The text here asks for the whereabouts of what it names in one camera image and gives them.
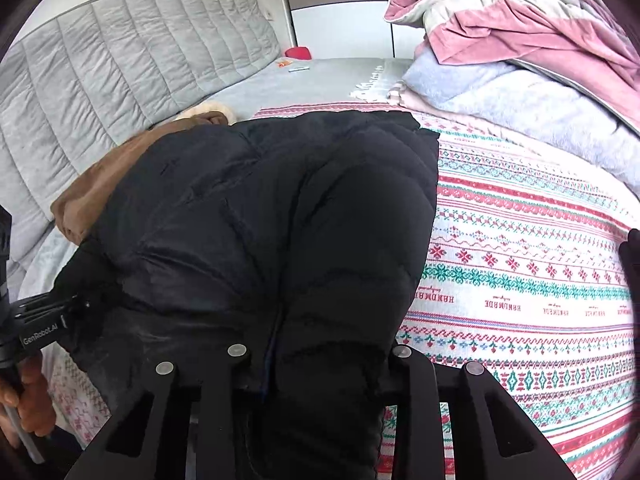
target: human hand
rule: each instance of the human hand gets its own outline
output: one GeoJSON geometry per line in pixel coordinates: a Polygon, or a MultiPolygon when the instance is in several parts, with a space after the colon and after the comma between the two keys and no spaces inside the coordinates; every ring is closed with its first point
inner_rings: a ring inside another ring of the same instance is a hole
{"type": "Polygon", "coordinates": [[[47,391],[47,380],[42,374],[42,354],[26,358],[18,364],[18,370],[24,385],[19,397],[7,382],[0,379],[0,430],[14,448],[20,446],[20,438],[4,411],[5,406],[18,409],[22,428],[28,433],[45,436],[53,431],[56,424],[56,412],[47,391]]]}

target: black puffer jacket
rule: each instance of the black puffer jacket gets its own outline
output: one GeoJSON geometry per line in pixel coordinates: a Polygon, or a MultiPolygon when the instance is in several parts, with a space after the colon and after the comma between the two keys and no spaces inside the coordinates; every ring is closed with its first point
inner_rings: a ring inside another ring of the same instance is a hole
{"type": "Polygon", "coordinates": [[[144,365],[197,382],[261,332],[263,472],[374,478],[372,393],[424,266],[437,137],[409,113],[347,111],[162,138],[58,278],[124,292],[66,342],[73,358],[114,407],[144,365]]]}

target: patterned bedsheet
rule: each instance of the patterned bedsheet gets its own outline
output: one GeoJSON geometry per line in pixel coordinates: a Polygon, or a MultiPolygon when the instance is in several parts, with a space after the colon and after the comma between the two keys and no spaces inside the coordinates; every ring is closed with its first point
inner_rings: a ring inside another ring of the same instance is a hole
{"type": "MultiPolygon", "coordinates": [[[[296,105],[254,118],[354,108],[392,109],[296,105]]],[[[637,200],[509,141],[414,116],[441,134],[438,206],[398,340],[436,363],[482,362],[578,480],[610,478],[634,402],[633,313],[617,248],[640,225],[637,200]]],[[[446,405],[441,410],[453,478],[446,405]]],[[[385,419],[381,479],[391,473],[392,408],[385,419]]]]}

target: gray mattress cover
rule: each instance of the gray mattress cover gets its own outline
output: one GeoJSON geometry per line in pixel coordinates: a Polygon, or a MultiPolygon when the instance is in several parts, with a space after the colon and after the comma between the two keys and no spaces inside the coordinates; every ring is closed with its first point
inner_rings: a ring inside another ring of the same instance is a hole
{"type": "Polygon", "coordinates": [[[387,89],[402,78],[411,65],[410,59],[315,59],[295,61],[279,68],[276,62],[250,78],[229,86],[207,100],[229,106],[238,120],[251,118],[261,108],[293,104],[318,104],[336,101],[359,101],[350,97],[356,85],[370,81],[377,72],[388,80],[387,89]],[[308,66],[309,70],[289,72],[290,68],[308,66]]]}

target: red object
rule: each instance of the red object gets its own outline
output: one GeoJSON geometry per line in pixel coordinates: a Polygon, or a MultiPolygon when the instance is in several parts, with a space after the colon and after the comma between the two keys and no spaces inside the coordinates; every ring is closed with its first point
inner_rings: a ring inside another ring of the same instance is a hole
{"type": "Polygon", "coordinates": [[[284,55],[293,59],[311,59],[311,52],[306,46],[292,46],[285,50],[284,55]]]}

